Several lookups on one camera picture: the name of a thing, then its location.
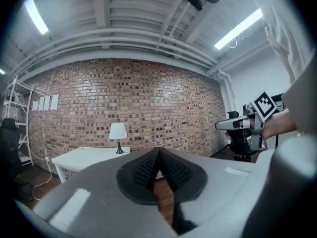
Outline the person's right forearm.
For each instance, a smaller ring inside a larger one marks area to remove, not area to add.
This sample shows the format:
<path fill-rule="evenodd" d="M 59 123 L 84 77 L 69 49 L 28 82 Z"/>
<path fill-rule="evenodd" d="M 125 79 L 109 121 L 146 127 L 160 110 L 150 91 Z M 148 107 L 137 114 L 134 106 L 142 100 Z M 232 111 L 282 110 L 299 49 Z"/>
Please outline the person's right forearm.
<path fill-rule="evenodd" d="M 263 139 L 267 140 L 273 136 L 296 131 L 297 126 L 294 123 L 293 117 L 289 109 L 282 112 L 272 114 L 264 123 Z"/>

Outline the white metal shelf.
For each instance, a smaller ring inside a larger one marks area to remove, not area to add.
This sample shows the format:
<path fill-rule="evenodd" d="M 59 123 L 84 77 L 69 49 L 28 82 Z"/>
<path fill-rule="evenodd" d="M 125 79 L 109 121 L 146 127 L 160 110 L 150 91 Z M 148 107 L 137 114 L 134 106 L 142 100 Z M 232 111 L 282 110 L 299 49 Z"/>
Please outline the white metal shelf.
<path fill-rule="evenodd" d="M 29 145 L 29 111 L 34 89 L 14 78 L 8 83 L 3 99 L 2 118 L 15 120 L 15 126 L 20 130 L 18 155 L 22 165 L 33 164 Z"/>

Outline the white wall pipe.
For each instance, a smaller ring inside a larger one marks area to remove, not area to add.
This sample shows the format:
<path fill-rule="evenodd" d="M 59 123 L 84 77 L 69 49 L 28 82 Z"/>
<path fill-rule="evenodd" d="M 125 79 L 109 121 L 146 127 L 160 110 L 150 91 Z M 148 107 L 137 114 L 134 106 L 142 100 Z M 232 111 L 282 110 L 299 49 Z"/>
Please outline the white wall pipe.
<path fill-rule="evenodd" d="M 228 73 L 224 72 L 218 65 L 208 70 L 206 72 L 206 76 L 217 78 L 218 80 L 220 80 L 221 83 L 224 84 L 229 103 L 229 110 L 237 111 L 237 101 L 232 89 L 231 76 Z"/>

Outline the white square table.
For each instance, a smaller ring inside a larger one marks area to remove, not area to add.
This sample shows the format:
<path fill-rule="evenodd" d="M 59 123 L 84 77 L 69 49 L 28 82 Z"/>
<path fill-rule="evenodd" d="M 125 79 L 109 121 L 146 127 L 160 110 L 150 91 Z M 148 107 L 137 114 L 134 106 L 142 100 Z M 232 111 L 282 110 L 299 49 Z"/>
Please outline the white square table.
<path fill-rule="evenodd" d="M 117 148 L 79 147 L 52 158 L 52 163 L 55 165 L 61 183 L 64 183 L 66 176 L 63 170 L 79 172 L 95 163 L 119 157 L 116 151 Z"/>

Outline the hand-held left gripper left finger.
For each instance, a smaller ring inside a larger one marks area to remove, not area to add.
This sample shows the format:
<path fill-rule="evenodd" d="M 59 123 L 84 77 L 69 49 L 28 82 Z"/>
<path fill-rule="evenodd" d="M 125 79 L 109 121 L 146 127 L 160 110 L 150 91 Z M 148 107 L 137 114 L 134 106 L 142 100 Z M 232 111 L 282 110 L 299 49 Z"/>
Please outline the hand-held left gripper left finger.
<path fill-rule="evenodd" d="M 33 209 L 74 238 L 175 238 L 157 206 L 135 204 L 118 188 L 119 168 L 141 151 L 90 165 L 48 193 Z"/>

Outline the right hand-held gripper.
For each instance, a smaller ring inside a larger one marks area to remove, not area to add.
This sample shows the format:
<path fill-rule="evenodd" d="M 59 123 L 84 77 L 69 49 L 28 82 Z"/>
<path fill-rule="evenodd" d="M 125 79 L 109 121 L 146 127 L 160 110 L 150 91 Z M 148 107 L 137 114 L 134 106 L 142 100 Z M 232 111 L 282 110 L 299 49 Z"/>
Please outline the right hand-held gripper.
<path fill-rule="evenodd" d="M 250 135 L 245 135 L 245 139 L 250 150 L 266 150 L 264 125 L 276 110 L 275 102 L 264 91 L 255 100 L 243 106 L 243 116 L 216 122 L 215 128 L 218 130 L 247 129 Z"/>

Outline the black office chair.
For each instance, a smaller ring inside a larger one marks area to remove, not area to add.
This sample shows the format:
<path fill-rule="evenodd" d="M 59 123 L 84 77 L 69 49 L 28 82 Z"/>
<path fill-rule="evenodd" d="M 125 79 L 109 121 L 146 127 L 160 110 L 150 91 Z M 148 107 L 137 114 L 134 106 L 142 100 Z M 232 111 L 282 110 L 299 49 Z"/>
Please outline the black office chair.
<path fill-rule="evenodd" d="M 0 169 L 14 199 L 30 203 L 33 201 L 32 186 L 17 177 L 22 173 L 22 161 L 18 155 L 19 138 L 20 129 L 16 127 L 15 120 L 5 118 L 0 126 Z"/>
<path fill-rule="evenodd" d="M 249 111 L 247 115 L 249 121 L 246 122 L 249 128 L 241 130 L 229 130 L 226 136 L 231 140 L 229 148 L 234 152 L 235 161 L 251 162 L 251 156 L 256 154 L 256 151 L 251 151 L 246 141 L 246 138 L 251 136 L 254 128 L 254 110 Z"/>

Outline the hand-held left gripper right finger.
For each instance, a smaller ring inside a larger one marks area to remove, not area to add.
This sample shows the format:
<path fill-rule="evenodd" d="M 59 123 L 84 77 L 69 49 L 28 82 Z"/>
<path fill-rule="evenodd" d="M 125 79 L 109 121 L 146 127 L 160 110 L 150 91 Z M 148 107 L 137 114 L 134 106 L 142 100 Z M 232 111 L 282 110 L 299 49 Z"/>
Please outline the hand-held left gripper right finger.
<path fill-rule="evenodd" d="M 180 204 L 183 219 L 193 224 L 187 234 L 241 235 L 265 184 L 269 152 L 260 153 L 255 163 L 247 163 L 170 151 L 207 173 L 200 195 Z"/>

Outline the white shade table lamp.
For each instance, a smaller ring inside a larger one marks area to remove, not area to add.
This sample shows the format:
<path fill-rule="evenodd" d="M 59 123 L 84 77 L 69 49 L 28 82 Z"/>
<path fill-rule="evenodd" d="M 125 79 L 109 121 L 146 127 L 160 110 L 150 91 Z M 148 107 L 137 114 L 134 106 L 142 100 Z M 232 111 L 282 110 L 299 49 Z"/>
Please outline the white shade table lamp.
<path fill-rule="evenodd" d="M 112 123 L 109 131 L 109 139 L 117 141 L 117 151 L 116 154 L 123 154 L 124 151 L 121 148 L 121 140 L 127 138 L 127 133 L 124 123 L 116 122 Z"/>

